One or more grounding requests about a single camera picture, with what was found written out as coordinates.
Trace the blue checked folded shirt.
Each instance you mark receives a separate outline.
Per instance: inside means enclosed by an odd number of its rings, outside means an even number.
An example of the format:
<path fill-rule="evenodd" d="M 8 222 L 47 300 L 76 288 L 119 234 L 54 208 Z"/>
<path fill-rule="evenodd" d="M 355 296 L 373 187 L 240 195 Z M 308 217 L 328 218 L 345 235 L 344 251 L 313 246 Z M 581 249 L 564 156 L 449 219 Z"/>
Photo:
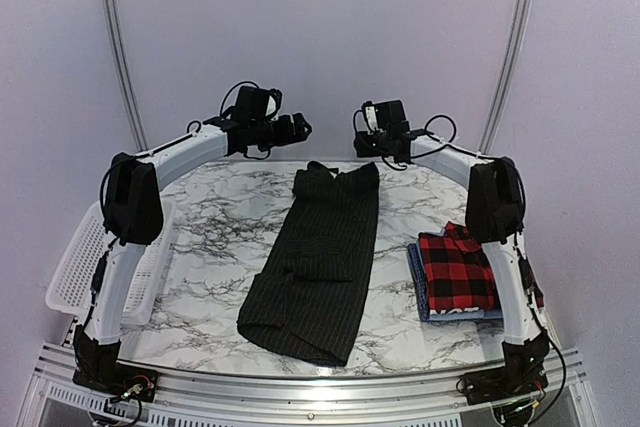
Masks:
<path fill-rule="evenodd" d="M 424 264 L 417 242 L 407 245 L 407 259 L 417 299 L 417 310 L 421 322 L 430 321 L 430 308 L 427 296 L 427 279 Z"/>

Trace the left aluminium corner post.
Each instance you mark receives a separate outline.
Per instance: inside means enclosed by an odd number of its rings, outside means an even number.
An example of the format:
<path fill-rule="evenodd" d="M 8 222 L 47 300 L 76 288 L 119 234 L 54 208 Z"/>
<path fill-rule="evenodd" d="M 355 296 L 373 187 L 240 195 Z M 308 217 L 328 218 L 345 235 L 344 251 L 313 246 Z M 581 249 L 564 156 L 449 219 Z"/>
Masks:
<path fill-rule="evenodd" d="M 116 79 L 133 141 L 138 151 L 147 150 L 149 145 L 127 60 L 117 0 L 102 0 L 102 3 Z"/>

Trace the black pinstriped long sleeve shirt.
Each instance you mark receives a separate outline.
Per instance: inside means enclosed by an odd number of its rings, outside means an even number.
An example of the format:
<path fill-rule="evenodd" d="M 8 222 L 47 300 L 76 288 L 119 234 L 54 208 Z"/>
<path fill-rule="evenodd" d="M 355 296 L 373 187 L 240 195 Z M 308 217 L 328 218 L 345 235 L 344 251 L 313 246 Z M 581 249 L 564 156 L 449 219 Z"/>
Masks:
<path fill-rule="evenodd" d="M 379 216 L 374 163 L 341 172 L 311 161 L 239 310 L 237 331 L 270 352 L 343 367 L 363 316 Z"/>

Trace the aluminium front frame rail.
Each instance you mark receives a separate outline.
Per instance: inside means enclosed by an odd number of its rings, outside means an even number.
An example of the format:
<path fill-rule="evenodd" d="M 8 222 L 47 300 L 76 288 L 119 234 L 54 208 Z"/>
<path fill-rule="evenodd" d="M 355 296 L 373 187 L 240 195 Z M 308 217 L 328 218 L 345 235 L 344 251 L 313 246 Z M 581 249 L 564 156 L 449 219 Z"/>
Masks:
<path fill-rule="evenodd" d="M 45 344 L 21 404 L 19 426 L 89 426 L 136 414 L 73 383 L 71 349 Z M 160 367 L 143 426 L 492 426 L 511 400 L 470 405 L 463 368 L 364 377 L 224 375 Z"/>

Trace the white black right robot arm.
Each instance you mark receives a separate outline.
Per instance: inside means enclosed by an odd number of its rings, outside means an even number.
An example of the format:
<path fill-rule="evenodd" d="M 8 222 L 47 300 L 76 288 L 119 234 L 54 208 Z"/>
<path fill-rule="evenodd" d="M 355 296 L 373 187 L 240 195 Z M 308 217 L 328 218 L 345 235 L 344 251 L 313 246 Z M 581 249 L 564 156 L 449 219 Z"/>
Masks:
<path fill-rule="evenodd" d="M 526 198 L 514 162 L 461 148 L 427 128 L 412 130 L 405 120 L 384 124 L 371 108 L 361 115 L 366 127 L 354 131 L 358 156 L 417 164 L 467 191 L 465 224 L 487 257 L 500 300 L 504 364 L 462 375 L 459 392 L 474 405 L 545 389 L 551 340 L 524 249 Z"/>

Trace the aluminium corner post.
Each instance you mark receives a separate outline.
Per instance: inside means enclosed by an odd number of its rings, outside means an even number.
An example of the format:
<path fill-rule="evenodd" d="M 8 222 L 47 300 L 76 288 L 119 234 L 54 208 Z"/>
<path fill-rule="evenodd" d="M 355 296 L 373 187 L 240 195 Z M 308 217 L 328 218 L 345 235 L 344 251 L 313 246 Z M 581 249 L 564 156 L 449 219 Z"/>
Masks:
<path fill-rule="evenodd" d="M 138 151 L 147 150 L 149 145 L 127 60 L 117 0 L 102 0 L 102 3 L 116 79 L 133 141 Z"/>
<path fill-rule="evenodd" d="M 478 146 L 479 150 L 483 153 L 491 150 L 499 130 L 501 118 L 506 110 L 511 82 L 526 35 L 531 5 L 532 0 L 516 0 L 515 3 L 504 58 L 492 97 L 488 118 Z"/>

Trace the red black plaid shirt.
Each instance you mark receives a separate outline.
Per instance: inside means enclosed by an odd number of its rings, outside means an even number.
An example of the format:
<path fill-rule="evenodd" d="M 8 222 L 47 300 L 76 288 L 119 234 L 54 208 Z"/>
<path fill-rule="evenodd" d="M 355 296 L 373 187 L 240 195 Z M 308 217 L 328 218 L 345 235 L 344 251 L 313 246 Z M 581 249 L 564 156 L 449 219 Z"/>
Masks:
<path fill-rule="evenodd" d="M 501 310 L 489 260 L 466 227 L 449 222 L 438 234 L 421 233 L 416 242 L 430 310 Z"/>

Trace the right aluminium corner post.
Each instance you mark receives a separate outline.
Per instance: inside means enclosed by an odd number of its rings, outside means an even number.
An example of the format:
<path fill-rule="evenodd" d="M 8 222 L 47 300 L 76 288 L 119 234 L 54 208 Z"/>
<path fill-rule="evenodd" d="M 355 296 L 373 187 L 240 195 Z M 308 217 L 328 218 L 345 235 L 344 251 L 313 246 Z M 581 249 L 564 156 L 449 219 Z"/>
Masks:
<path fill-rule="evenodd" d="M 492 97 L 488 118 L 478 146 L 479 150 L 483 153 L 491 150 L 499 130 L 501 118 L 506 110 L 511 82 L 526 35 L 531 5 L 532 0 L 516 0 L 515 3 L 504 58 Z"/>

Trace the light blue folded shirt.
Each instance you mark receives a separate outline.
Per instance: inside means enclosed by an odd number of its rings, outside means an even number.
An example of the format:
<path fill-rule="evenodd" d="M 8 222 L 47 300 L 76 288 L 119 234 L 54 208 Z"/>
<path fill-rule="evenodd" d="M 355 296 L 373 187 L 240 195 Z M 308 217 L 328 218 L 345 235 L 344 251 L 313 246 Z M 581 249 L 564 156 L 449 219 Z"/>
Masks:
<path fill-rule="evenodd" d="M 451 311 L 436 311 L 425 310 L 420 313 L 420 319 L 422 322 L 458 322 L 458 321 L 490 321 L 490 320 L 502 320 L 503 314 L 500 309 L 497 310 L 482 310 L 477 308 L 472 309 L 452 309 Z"/>

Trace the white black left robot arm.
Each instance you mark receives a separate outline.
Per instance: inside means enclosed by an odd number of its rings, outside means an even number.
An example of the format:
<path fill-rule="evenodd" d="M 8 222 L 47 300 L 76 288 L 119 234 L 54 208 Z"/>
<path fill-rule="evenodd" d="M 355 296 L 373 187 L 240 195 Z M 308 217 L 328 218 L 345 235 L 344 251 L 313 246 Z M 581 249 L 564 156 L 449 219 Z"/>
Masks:
<path fill-rule="evenodd" d="M 246 123 L 214 117 L 160 147 L 113 157 L 99 193 L 106 247 L 91 280 L 88 313 L 73 337 L 75 384 L 118 400 L 154 396 L 157 372 L 122 364 L 118 357 L 134 273 L 163 229 L 161 191 L 205 163 L 245 154 L 251 147 L 269 153 L 274 147 L 303 142 L 311 132 L 300 113 Z"/>

